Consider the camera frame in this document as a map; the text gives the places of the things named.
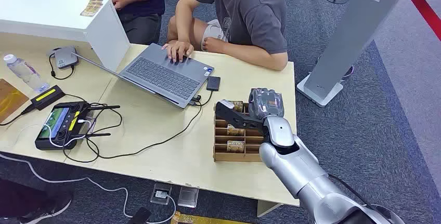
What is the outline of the person's right hand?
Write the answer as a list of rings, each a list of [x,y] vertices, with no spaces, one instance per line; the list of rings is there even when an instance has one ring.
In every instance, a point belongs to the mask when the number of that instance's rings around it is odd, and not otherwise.
[[[168,59],[174,63],[183,63],[185,57],[189,57],[194,51],[194,46],[188,41],[170,41],[162,46],[163,50],[166,50]]]

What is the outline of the person's left hand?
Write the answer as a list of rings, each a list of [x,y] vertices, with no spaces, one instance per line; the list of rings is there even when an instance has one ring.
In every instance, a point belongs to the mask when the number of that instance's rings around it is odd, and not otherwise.
[[[206,37],[202,41],[202,50],[207,52],[223,54],[225,45],[226,42],[222,41],[221,39],[217,39],[214,37]]]

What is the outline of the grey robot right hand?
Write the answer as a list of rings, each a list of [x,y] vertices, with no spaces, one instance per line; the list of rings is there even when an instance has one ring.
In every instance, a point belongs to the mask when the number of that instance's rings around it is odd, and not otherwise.
[[[250,117],[262,120],[270,115],[284,117],[283,98],[273,89],[252,88],[249,94]]]

